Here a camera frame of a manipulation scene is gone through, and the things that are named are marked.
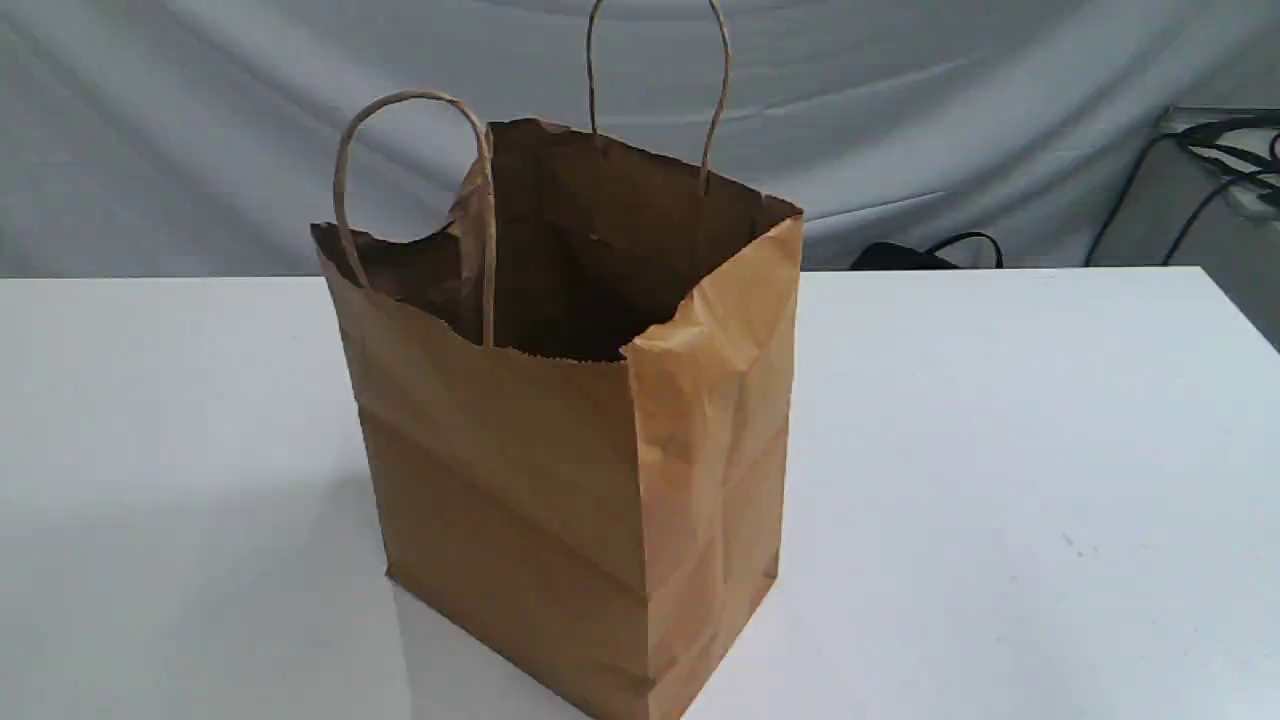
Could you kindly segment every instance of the white table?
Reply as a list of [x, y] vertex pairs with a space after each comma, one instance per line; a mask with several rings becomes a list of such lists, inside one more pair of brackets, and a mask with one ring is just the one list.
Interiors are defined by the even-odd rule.
[[[1280, 717], [1280, 356], [1198, 270], [806, 275], [689, 717]], [[0, 715], [579, 717], [383, 578], [319, 279], [0, 283]]]

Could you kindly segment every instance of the kraft paper bag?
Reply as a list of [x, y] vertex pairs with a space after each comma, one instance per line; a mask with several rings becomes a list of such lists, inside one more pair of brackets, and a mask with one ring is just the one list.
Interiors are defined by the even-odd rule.
[[[700, 168], [599, 135], [591, 95], [591, 132], [379, 99], [312, 236], [390, 578], [586, 714], [669, 720], [778, 573], [801, 210], [708, 172], [723, 94]], [[479, 158], [443, 229], [387, 242], [346, 165], [410, 99]]]

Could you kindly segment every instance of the gray fabric backdrop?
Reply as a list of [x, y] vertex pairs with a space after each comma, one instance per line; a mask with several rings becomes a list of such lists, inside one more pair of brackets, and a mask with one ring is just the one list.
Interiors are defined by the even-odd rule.
[[[0, 275], [297, 274], [338, 129], [428, 86], [584, 126], [588, 0], [5, 0]], [[806, 261], [998, 233], [1071, 264], [1160, 108], [1280, 27], [1275, 0], [723, 0], [716, 169], [806, 209]], [[686, 159], [718, 87], [701, 0], [612, 0], [603, 128]], [[355, 222], [417, 237], [470, 161], [407, 105], [357, 149]]]

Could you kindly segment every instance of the brown paper bag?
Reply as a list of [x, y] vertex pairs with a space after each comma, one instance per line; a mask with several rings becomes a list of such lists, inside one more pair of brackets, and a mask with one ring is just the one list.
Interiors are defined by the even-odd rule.
[[[449, 222], [349, 231], [356, 128], [415, 97], [476, 133]], [[708, 172], [724, 100], [695, 168], [594, 86], [590, 133], [398, 92], [312, 227], [388, 574], [595, 717], [678, 717], [778, 571], [801, 211]]]

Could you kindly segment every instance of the bag handle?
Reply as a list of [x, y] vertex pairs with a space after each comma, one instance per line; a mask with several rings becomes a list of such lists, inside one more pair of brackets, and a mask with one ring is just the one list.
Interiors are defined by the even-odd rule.
[[[728, 46], [728, 28], [724, 27], [724, 13], [721, 10], [719, 0], [707, 1], [716, 15], [716, 24], [719, 26], [721, 31], [721, 44], [724, 46], [724, 74], [721, 79], [719, 101], [716, 104], [716, 111], [712, 113], [710, 127], [707, 128], [707, 142], [703, 143], [703, 165], [698, 173], [698, 186], [701, 188], [703, 195], [707, 193], [708, 187], [707, 173], [712, 161], [712, 137], [716, 136], [716, 127], [719, 126], [721, 115], [724, 114], [724, 105], [728, 102], [728, 69], [733, 61], [733, 53]], [[595, 15], [599, 14], [602, 4], [604, 4], [604, 0], [595, 0], [595, 4], [591, 5], [591, 14], [586, 20], [586, 97], [588, 110], [591, 114], [591, 136], [595, 137], [595, 146], [603, 151], [600, 129], [595, 123], [595, 69], [591, 64], [591, 36], [595, 32]]]
[[347, 161], [351, 156], [351, 142], [356, 138], [356, 131], [360, 129], [360, 126], [379, 110], [408, 100], [435, 100], [439, 102], [447, 102], [457, 111], [462, 113], [462, 117], [467, 119], [471, 124], [471, 129], [475, 132], [476, 155], [480, 159], [480, 168], [484, 173], [483, 178], [485, 181], [488, 205], [488, 217], [485, 218], [484, 232], [484, 287], [481, 288], [481, 311], [484, 324], [481, 329], [481, 341], [485, 347], [493, 347], [493, 304], [495, 290], [494, 272], [498, 266], [498, 234], [494, 222], [493, 199], [493, 150], [489, 147], [489, 137], [485, 133], [484, 124], [461, 100], [434, 90], [402, 90], [374, 100], [361, 111], [356, 113], [356, 117], [351, 119], [351, 123], [347, 124], [347, 129], [342, 131], [342, 138], [338, 141], [338, 161], [333, 169], [333, 210], [338, 219], [338, 237], [342, 240], [342, 250], [347, 255], [347, 261], [351, 263], [351, 269], [356, 273], [356, 279], [358, 279], [364, 287], [371, 288], [372, 286], [369, 284], [369, 274], [365, 272], [365, 266], [360, 261], [360, 254], [356, 251], [356, 240], [351, 236], [351, 224], [347, 220]]

